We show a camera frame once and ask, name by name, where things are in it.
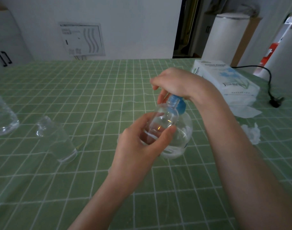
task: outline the tissue package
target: tissue package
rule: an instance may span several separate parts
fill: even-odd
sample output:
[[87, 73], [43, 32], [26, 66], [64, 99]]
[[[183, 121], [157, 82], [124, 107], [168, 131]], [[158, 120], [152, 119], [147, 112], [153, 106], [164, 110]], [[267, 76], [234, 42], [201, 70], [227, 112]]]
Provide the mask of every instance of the tissue package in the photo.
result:
[[215, 85], [229, 106], [252, 105], [260, 90], [259, 86], [222, 61], [195, 60], [191, 72]]

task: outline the green tablecloth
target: green tablecloth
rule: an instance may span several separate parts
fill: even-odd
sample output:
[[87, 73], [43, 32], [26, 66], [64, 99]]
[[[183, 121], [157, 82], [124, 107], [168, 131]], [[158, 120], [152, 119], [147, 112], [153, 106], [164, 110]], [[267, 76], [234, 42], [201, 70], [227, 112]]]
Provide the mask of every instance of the green tablecloth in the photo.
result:
[[[0, 137], [0, 229], [66, 229], [107, 176], [118, 134], [156, 106], [150, 77], [171, 66], [189, 70], [193, 59], [34, 62], [0, 76], [0, 94], [21, 126]], [[261, 128], [260, 155], [292, 195], [292, 97], [268, 104], [266, 82], [254, 107], [238, 119]], [[158, 158], [143, 184], [117, 212], [110, 229], [237, 229], [221, 187], [199, 112], [187, 112], [194, 132], [184, 156]], [[36, 121], [63, 123], [78, 148], [59, 164], [41, 150]]]

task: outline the cable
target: cable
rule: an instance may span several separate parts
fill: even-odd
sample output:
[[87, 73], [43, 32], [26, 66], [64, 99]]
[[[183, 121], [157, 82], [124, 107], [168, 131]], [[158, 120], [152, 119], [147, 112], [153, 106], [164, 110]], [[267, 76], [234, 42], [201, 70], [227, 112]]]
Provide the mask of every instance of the cable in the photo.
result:
[[247, 65], [247, 66], [238, 66], [238, 67], [232, 67], [234, 69], [238, 69], [238, 68], [247, 68], [247, 67], [258, 67], [258, 68], [262, 68], [262, 69], [265, 69], [268, 73], [269, 73], [269, 80], [268, 80], [268, 90], [267, 90], [267, 93], [270, 97], [270, 101], [269, 103], [275, 107], [275, 108], [278, 108], [279, 106], [281, 106], [282, 102], [284, 101], [284, 97], [279, 97], [279, 98], [275, 98], [270, 90], [272, 88], [271, 86], [271, 81], [272, 81], [272, 73], [270, 72], [270, 70], [268, 68], [265, 68], [263, 66], [260, 66], [260, 65]]

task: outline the red object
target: red object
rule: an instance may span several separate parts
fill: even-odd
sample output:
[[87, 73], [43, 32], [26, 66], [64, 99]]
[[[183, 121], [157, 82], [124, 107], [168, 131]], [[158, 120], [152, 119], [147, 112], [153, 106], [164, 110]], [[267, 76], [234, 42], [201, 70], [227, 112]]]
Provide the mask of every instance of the red object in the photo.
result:
[[270, 57], [272, 56], [272, 54], [274, 53], [278, 45], [279, 43], [277, 42], [271, 44], [271, 46], [269, 47], [269, 50], [267, 51], [267, 54], [261, 60], [261, 63], [260, 63], [261, 66], [264, 67], [264, 65], [266, 65], [267, 61], [270, 59]]

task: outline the transparent container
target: transparent container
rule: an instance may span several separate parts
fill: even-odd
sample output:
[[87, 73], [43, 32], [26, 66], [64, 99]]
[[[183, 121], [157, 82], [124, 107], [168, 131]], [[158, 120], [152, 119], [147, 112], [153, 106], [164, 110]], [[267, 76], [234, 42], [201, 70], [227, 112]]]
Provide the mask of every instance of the transparent container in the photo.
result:
[[177, 127], [171, 143], [161, 153], [167, 159], [174, 159], [184, 154], [187, 144], [192, 136], [193, 123], [185, 112], [186, 103], [181, 97], [171, 95], [165, 104], [159, 104], [155, 109], [154, 117], [146, 126], [148, 135], [147, 144], [153, 143], [159, 138], [162, 131], [171, 125]]
[[77, 149], [60, 123], [55, 123], [48, 116], [44, 116], [37, 122], [37, 126], [37, 136], [59, 162], [70, 162], [75, 159]]
[[17, 115], [0, 96], [0, 135], [5, 135], [19, 127]]
[[146, 144], [153, 143], [166, 128], [176, 124], [179, 117], [177, 105], [181, 99], [181, 97], [171, 95], [166, 103], [157, 105], [152, 119], [147, 123], [144, 130], [147, 134], [144, 141]]

